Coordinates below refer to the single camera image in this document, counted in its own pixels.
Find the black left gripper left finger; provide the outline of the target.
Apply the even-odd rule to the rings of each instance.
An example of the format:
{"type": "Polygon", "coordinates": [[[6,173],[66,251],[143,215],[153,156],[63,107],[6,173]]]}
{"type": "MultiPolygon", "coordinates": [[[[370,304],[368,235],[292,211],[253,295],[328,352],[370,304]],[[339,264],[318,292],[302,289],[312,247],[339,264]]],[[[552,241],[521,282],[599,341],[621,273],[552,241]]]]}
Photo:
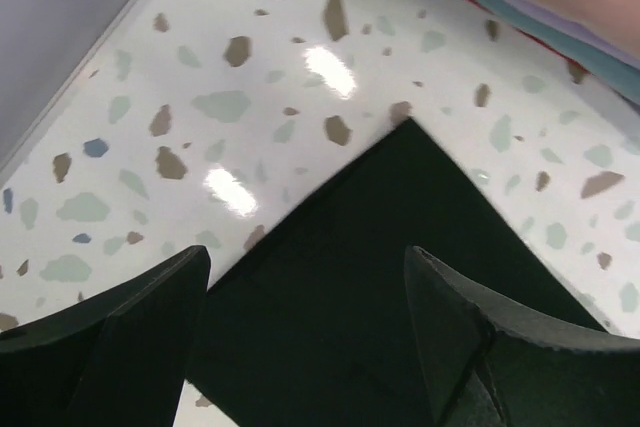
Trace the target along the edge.
{"type": "Polygon", "coordinates": [[[172,425],[209,273],[206,248],[191,246],[2,333],[2,425],[172,425]]]}

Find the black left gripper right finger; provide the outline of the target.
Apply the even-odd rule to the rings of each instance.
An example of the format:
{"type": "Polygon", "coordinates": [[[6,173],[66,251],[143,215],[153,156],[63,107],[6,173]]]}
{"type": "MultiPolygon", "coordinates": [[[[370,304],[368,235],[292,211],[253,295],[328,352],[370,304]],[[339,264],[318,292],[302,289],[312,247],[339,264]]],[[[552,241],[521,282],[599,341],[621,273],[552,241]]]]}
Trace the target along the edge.
{"type": "Polygon", "coordinates": [[[538,312],[419,247],[404,279],[430,425],[638,425],[638,340],[538,312]]]}

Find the black t shirt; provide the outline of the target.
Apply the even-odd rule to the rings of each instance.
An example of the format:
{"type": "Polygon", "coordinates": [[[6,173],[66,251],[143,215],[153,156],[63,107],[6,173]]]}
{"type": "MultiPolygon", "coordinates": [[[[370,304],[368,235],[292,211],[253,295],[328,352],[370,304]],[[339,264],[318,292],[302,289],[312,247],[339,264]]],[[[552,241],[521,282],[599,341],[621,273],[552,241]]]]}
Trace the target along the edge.
{"type": "Polygon", "coordinates": [[[404,282],[418,246],[547,315],[597,321],[413,120],[209,290],[188,381],[240,426],[425,426],[404,282]]]}

